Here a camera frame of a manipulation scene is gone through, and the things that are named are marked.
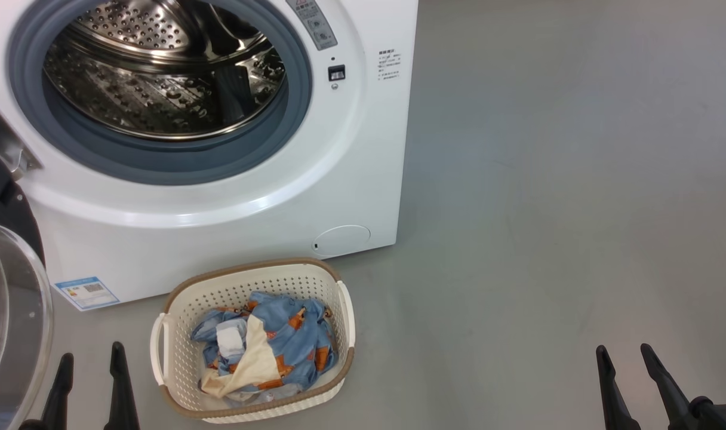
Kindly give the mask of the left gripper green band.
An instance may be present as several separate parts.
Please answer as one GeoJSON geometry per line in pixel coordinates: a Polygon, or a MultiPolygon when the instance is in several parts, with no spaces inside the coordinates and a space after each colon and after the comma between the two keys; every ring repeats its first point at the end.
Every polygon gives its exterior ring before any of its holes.
{"type": "MultiPolygon", "coordinates": [[[[47,395],[41,420],[25,420],[19,425],[19,430],[67,428],[68,396],[73,388],[73,369],[73,354],[63,354],[54,383],[47,395]]],[[[109,373],[113,378],[113,387],[109,418],[104,429],[140,429],[125,347],[119,341],[112,343],[109,373]]]]}

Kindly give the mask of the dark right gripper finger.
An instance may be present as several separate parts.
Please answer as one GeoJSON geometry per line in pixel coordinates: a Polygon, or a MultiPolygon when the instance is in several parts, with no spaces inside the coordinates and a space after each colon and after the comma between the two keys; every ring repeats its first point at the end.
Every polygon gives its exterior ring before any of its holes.
{"type": "Polygon", "coordinates": [[[659,394],[669,419],[669,429],[712,429],[710,419],[704,409],[713,403],[708,397],[697,397],[693,400],[683,394],[682,389],[665,365],[659,359],[652,346],[642,343],[641,354],[650,378],[657,384],[659,394]]]}
{"type": "Polygon", "coordinates": [[[617,386],[614,364],[604,345],[596,348],[601,404],[605,429],[641,429],[633,419],[617,386]]]}

